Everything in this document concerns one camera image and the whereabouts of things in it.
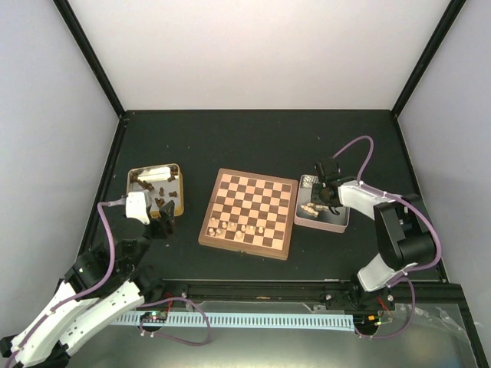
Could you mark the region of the second left white arm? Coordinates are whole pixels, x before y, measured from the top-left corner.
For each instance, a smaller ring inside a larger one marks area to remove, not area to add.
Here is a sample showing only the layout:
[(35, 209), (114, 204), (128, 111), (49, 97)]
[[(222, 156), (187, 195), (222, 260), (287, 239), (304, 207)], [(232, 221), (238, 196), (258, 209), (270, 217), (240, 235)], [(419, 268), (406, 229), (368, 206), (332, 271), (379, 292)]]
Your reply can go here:
[(140, 267), (139, 263), (152, 241), (174, 233), (174, 201), (160, 201), (156, 218), (149, 216), (145, 203), (136, 204), (130, 198), (125, 211), (120, 224), (107, 236), (114, 243), (114, 264), (110, 266), (110, 249), (98, 245), (79, 256), (66, 274), (74, 290), (82, 292), (101, 281), (108, 268), (112, 269), (101, 287), (83, 296), (83, 299), (94, 299), (95, 303), (74, 318), (59, 339), (70, 357), (113, 320), (163, 296), (163, 280), (154, 274), (152, 267)]

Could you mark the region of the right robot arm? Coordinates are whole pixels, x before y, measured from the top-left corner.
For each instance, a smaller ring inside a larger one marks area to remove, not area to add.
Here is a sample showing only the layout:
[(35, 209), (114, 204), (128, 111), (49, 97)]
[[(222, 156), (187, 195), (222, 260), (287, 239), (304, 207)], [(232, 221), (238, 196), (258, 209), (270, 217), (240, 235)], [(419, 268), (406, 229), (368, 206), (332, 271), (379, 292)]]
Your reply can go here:
[(402, 281), (409, 272), (439, 263), (441, 242), (421, 197), (392, 194), (343, 176), (333, 158), (317, 162), (315, 170), (317, 181), (310, 199), (314, 211), (327, 209), (339, 216), (342, 209), (352, 209), (374, 221), (377, 254), (348, 288), (348, 299), (355, 308), (368, 308), (383, 289)]

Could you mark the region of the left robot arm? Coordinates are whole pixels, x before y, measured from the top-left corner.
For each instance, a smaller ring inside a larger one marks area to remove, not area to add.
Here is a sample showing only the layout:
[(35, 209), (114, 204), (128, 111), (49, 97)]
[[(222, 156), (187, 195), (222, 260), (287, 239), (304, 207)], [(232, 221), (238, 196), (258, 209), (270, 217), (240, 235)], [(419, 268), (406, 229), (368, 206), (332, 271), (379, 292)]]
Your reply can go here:
[[(118, 205), (124, 205), (125, 221), (134, 223), (137, 233), (116, 241), (104, 208)], [(146, 199), (129, 196), (100, 202), (97, 210), (108, 246), (79, 255), (33, 322), (21, 333), (1, 339), (7, 367), (65, 367), (93, 335), (120, 315), (163, 300), (163, 280), (153, 276), (150, 266), (138, 264), (152, 240), (173, 234), (174, 203), (162, 204), (155, 219)]]

